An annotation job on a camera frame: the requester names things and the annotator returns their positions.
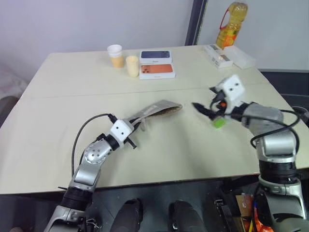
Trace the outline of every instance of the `paper cup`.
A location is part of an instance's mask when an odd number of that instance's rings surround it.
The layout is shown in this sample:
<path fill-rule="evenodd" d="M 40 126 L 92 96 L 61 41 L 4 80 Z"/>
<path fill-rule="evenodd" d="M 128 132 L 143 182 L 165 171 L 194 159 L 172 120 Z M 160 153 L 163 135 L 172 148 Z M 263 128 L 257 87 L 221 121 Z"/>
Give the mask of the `paper cup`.
<path fill-rule="evenodd" d="M 124 66 L 124 57 L 122 55 L 122 46 L 113 44 L 107 47 L 107 52 L 112 60 L 112 65 L 115 68 L 122 68 Z"/>

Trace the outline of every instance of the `phone box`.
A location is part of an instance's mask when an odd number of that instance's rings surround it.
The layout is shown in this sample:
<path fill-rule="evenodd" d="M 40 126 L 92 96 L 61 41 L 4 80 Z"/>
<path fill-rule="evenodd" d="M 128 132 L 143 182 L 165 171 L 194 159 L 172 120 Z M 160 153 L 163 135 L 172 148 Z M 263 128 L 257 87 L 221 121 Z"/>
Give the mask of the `phone box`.
<path fill-rule="evenodd" d="M 159 67 L 170 65 L 170 68 Z M 140 65 L 140 80 L 149 79 L 168 79 L 175 77 L 175 71 L 172 64 L 148 64 Z"/>
<path fill-rule="evenodd" d="M 172 53 L 169 50 L 141 51 L 140 64 L 170 64 Z"/>

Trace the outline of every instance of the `cooking oil bottle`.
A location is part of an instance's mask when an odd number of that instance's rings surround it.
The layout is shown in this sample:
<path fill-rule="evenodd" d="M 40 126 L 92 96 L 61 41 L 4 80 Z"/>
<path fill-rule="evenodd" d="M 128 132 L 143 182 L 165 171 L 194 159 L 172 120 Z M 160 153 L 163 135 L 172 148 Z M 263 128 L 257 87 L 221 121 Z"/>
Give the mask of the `cooking oil bottle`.
<path fill-rule="evenodd" d="M 217 37 L 216 44 L 224 49 L 227 46 L 232 46 L 241 28 L 241 23 L 246 17 L 248 5 L 243 2 L 233 2 L 226 10 L 220 25 L 220 32 Z M 222 23 L 226 13 L 230 13 L 230 19 L 224 27 Z"/>

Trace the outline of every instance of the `cup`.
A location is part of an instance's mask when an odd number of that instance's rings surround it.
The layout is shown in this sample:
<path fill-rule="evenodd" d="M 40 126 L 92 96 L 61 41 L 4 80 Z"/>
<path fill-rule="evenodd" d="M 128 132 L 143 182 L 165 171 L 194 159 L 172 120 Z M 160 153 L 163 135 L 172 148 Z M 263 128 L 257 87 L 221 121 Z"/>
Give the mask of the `cup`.
<path fill-rule="evenodd" d="M 124 66 L 124 56 L 122 55 L 122 46 L 113 44 L 107 47 L 108 55 L 112 60 L 112 65 L 115 68 L 122 68 Z"/>
<path fill-rule="evenodd" d="M 137 77 L 140 72 L 139 58 L 137 56 L 128 56 L 126 58 L 127 72 L 131 77 Z"/>

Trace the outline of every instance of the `white wall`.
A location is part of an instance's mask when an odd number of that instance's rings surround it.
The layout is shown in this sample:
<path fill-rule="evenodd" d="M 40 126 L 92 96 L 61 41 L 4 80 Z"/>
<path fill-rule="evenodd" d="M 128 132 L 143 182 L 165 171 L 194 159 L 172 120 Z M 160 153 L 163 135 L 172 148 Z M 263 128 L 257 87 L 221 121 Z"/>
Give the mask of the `white wall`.
<path fill-rule="evenodd" d="M 234 0 L 208 0 L 198 44 L 215 43 Z M 264 70 L 309 70 L 309 1 L 246 0 L 249 8 L 235 45 Z"/>
<path fill-rule="evenodd" d="M 192 3 L 1 0 L 0 62 L 30 80 L 52 52 L 182 46 Z"/>

